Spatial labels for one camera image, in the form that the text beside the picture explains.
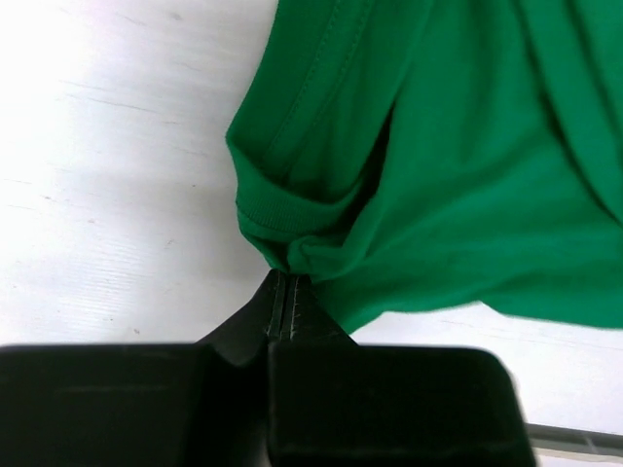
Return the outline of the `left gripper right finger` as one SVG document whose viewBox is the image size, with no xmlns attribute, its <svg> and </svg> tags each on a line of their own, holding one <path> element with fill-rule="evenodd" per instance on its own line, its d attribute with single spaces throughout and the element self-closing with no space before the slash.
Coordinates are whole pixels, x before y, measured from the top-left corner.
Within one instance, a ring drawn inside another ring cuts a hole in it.
<svg viewBox="0 0 623 467">
<path fill-rule="evenodd" d="M 279 339 L 355 345 L 355 341 L 323 308 L 306 276 L 290 276 L 287 279 L 279 320 Z"/>
</svg>

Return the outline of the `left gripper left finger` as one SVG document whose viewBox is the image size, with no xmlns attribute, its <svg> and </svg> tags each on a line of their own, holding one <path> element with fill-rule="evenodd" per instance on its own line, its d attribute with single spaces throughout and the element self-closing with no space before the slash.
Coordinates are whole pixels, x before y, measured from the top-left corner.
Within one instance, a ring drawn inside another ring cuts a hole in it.
<svg viewBox="0 0 623 467">
<path fill-rule="evenodd" d="M 288 276 L 272 269 L 252 298 L 237 312 L 197 342 L 209 347 L 232 366 L 246 366 L 280 332 Z"/>
</svg>

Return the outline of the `green t-shirt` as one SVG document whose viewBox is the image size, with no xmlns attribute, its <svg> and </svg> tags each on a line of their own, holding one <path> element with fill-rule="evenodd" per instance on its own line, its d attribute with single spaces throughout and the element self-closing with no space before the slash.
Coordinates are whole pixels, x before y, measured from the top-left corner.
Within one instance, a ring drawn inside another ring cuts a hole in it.
<svg viewBox="0 0 623 467">
<path fill-rule="evenodd" d="M 618 1 L 281 1 L 226 141 L 241 233 L 348 331 L 622 324 Z"/>
</svg>

